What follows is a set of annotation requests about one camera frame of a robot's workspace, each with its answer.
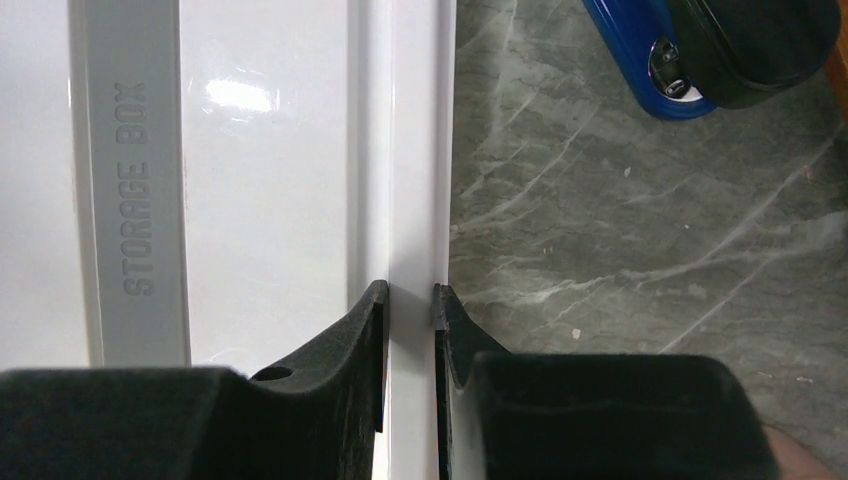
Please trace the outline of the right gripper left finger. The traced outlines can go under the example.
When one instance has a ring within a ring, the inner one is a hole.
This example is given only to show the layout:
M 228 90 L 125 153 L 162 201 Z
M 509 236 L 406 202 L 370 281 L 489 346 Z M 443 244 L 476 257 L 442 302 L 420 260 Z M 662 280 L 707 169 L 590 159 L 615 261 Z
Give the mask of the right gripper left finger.
M 383 429 L 389 286 L 245 377 L 223 367 L 12 370 L 5 479 L 368 479 Z

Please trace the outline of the white plastic lid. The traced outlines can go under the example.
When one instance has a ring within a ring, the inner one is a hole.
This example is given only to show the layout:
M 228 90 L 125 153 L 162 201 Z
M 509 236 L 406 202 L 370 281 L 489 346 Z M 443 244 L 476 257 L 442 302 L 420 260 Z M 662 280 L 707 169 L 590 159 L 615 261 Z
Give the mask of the white plastic lid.
M 378 479 L 438 475 L 453 1 L 5 1 L 1 366 L 253 374 L 390 285 Z

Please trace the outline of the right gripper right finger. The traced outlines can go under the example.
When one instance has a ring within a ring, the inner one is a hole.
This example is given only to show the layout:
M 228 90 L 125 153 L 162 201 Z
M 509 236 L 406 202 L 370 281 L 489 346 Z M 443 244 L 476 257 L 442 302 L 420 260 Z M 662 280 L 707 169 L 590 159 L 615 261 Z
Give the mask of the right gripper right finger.
M 698 355 L 529 354 L 436 285 L 443 479 L 775 479 L 741 383 Z

